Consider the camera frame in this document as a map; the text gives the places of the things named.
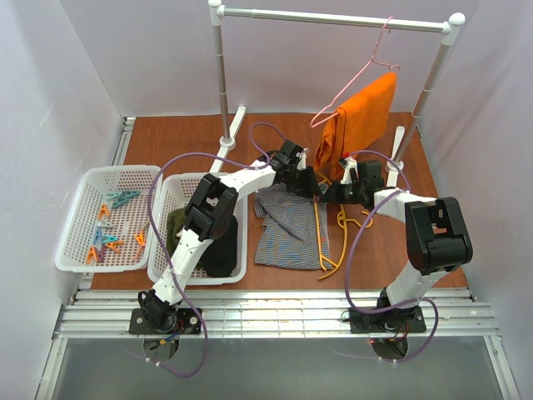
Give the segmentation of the grey striped underwear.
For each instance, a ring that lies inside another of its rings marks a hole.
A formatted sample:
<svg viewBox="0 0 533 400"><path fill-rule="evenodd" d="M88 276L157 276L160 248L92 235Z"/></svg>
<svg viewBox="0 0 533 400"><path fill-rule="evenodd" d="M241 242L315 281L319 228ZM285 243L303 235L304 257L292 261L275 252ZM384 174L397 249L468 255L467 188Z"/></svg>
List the grey striped underwear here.
<svg viewBox="0 0 533 400"><path fill-rule="evenodd" d="M330 262L320 259L330 256L324 205L288 192L281 183L254 194L254 212L263 228L256 264L291 270L332 269Z"/></svg>

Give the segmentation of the yellow plastic hanger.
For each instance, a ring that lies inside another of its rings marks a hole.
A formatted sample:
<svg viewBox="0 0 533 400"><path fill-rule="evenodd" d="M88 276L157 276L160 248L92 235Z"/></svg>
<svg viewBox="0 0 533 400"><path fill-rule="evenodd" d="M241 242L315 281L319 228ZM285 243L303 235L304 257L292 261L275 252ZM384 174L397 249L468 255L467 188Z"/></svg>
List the yellow plastic hanger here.
<svg viewBox="0 0 533 400"><path fill-rule="evenodd" d="M320 223L320 213L318 205L314 204L314 213L315 213L315 223L316 223L316 236L317 236L317 248L318 248L318 257L320 263L320 269L323 271L323 274L318 278L319 281L329 278L331 275L334 275L339 268L341 267L347 250L347 239L349 228L348 224L353 223L358 228L362 228L362 223L355 218L349 218L346 215L346 209L343 205L339 206L339 211L336 214L336 224L342 231L342 249L341 255L337 262L332 261L322 252L322 238L321 238L321 223Z"/></svg>

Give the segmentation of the white clothespin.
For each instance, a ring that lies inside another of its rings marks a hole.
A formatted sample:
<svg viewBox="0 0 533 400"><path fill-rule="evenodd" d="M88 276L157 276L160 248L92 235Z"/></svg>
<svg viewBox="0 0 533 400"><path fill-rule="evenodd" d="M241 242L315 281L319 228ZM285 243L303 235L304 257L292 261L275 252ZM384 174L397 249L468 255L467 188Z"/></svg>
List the white clothespin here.
<svg viewBox="0 0 533 400"><path fill-rule="evenodd" d="M99 220L97 222L97 227L108 229L108 228L113 228L113 225L109 221Z"/></svg>

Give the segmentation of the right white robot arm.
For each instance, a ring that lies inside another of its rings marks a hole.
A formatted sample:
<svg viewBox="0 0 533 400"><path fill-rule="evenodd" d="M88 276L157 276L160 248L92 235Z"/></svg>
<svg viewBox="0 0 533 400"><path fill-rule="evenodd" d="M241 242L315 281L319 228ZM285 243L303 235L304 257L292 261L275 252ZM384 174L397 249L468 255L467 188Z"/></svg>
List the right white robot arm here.
<svg viewBox="0 0 533 400"><path fill-rule="evenodd" d="M323 203L357 204L369 215L377 214L405 224L408 262L396 279L385 288L383 303L375 308L358 307L345 285L350 309L363 316L397 315L412 310L426 292L447 273L473 258L473 247L458 200L454 197L422 197L398 187L387 187L381 163L356 162L342 157L342 180L335 181L320 197Z"/></svg>

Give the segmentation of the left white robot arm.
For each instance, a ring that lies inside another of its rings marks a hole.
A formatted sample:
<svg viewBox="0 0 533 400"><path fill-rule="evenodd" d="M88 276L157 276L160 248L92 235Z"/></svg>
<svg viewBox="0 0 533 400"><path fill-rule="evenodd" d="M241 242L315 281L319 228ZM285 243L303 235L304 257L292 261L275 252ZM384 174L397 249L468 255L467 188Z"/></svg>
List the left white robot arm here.
<svg viewBox="0 0 533 400"><path fill-rule="evenodd" d="M143 318L160 333L174 328L177 306L190 302L184 289L192 271L208 247L226 233L239 201L278 183L304 198L321 196L305 150L288 139L279 150L263 153L250 165L232 164L239 170L220 177L208 173L200 179L185 207L177 248L165 253L166 269L151 290L138 295Z"/></svg>

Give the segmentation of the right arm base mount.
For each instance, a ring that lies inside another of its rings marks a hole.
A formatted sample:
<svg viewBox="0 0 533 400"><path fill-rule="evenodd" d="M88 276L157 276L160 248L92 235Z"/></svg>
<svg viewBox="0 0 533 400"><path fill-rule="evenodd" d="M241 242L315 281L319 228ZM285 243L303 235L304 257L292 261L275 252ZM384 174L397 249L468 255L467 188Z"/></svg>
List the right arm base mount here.
<svg viewBox="0 0 533 400"><path fill-rule="evenodd" d="M348 315L342 317L341 320L350 323L351 333L424 333L426 331L426 323L419 306L398 308L379 314L364 314L349 309Z"/></svg>

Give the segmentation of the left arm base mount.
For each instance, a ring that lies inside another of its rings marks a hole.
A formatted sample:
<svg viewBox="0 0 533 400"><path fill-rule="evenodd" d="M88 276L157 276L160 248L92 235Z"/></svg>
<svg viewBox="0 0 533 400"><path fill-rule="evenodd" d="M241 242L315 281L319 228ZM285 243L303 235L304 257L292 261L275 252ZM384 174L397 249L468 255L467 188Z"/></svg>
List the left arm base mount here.
<svg viewBox="0 0 533 400"><path fill-rule="evenodd" d="M132 335L172 335L192 334L201 332L202 325L199 317L190 308L172 309L164 317L162 327L156 327L149 321L147 314L140 308L132 311L128 332Z"/></svg>

